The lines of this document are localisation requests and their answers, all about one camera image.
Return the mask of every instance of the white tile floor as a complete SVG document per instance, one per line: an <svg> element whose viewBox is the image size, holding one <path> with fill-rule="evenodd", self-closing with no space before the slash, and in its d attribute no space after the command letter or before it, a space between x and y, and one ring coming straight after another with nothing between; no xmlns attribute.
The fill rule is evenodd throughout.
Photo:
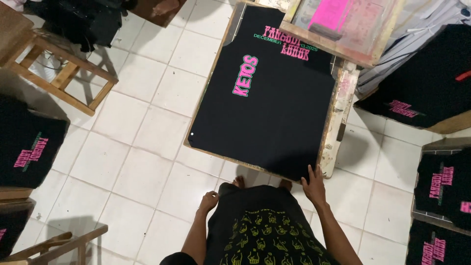
<svg viewBox="0 0 471 265"><path fill-rule="evenodd" d="M31 196L37 205L14 252L107 224L108 233L93 241L101 251L89 247L89 264L157 265L180 250L205 192L238 174L249 186L277 185L276 177L182 147L233 3L188 0L166 29L130 14L113 47L90 57L101 65L111 60L120 82L94 117L56 98L72 125ZM84 101L84 87L95 96L104 81L81 77L67 91ZM327 200L365 265L402 265L420 149L442 136L361 110L352 110L348 123L337 168L325 180ZM465 135L471 129L449 137ZM301 186L292 192L324 242Z"/></svg>

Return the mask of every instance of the wooden stool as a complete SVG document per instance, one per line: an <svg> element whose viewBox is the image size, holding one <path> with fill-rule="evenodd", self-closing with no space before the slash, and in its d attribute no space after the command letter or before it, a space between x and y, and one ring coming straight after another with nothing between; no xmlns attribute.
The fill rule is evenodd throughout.
<svg viewBox="0 0 471 265"><path fill-rule="evenodd" d="M69 103L83 113L93 116L101 101L103 101L111 88L118 83L118 79L89 61L82 60L48 42L43 37L36 35L31 30L32 26L33 23L29 19L0 2L0 67L11 69L16 74ZM28 55L20 63L16 63L15 60L18 56L30 45L33 45L33 48ZM51 83L28 70L31 64L45 50L48 50L58 58L69 61ZM80 68L103 77L108 81L88 105L65 92L65 88Z"/></svg>
<svg viewBox="0 0 471 265"><path fill-rule="evenodd" d="M106 232L108 232L108 225L104 225L76 239L71 239L71 232L63 233L6 257L0 261L0 265L44 265L76 248L78 248L77 265L85 265L85 250L87 243ZM38 257L29 258L37 253L40 253Z"/></svg>

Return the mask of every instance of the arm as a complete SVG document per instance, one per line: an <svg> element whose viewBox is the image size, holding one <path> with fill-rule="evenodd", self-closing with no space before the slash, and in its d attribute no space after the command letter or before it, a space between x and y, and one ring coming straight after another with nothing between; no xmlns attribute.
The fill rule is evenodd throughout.
<svg viewBox="0 0 471 265"><path fill-rule="evenodd" d="M311 165L308 166L308 171L309 185L305 178L301 178L302 188L319 214L327 251L342 265L362 265L325 200L325 187L320 166L316 167L315 174L312 172Z"/></svg>
<svg viewBox="0 0 471 265"><path fill-rule="evenodd" d="M207 192L196 211L195 220L188 232L181 252L190 255L198 265L203 265L206 257L206 217L218 203L219 195L215 191Z"/></svg>

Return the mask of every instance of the bare foot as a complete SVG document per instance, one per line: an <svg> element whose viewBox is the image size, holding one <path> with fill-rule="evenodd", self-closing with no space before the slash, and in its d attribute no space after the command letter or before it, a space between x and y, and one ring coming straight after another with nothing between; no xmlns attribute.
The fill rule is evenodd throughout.
<svg viewBox="0 0 471 265"><path fill-rule="evenodd" d="M289 192L291 192L291 188L293 187L293 183L288 180L281 180L280 185L278 186L279 188L285 187Z"/></svg>
<svg viewBox="0 0 471 265"><path fill-rule="evenodd" d="M241 189L245 189L245 182L244 182L244 177L242 176L237 176L233 181L232 181L232 184L234 184L235 186L241 188Z"/></svg>
<svg viewBox="0 0 471 265"><path fill-rule="evenodd" d="M152 9L151 17L161 16L180 6L179 0L163 0Z"/></svg>

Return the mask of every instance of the hand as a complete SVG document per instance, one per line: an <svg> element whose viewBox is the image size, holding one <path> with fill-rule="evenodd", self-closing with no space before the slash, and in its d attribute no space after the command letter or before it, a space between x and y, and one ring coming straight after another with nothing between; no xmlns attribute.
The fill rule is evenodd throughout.
<svg viewBox="0 0 471 265"><path fill-rule="evenodd" d="M309 185L305 178L301 178L302 189L306 197L314 204L314 207L323 207L327 204L325 201L325 187L322 177L321 168L319 165L316 166L316 172L312 172L311 165L308 166L309 172Z"/></svg>
<svg viewBox="0 0 471 265"><path fill-rule="evenodd" d="M203 214L207 215L208 212L216 206L218 201L219 194L215 191L209 191L203 196L198 211L201 211Z"/></svg>

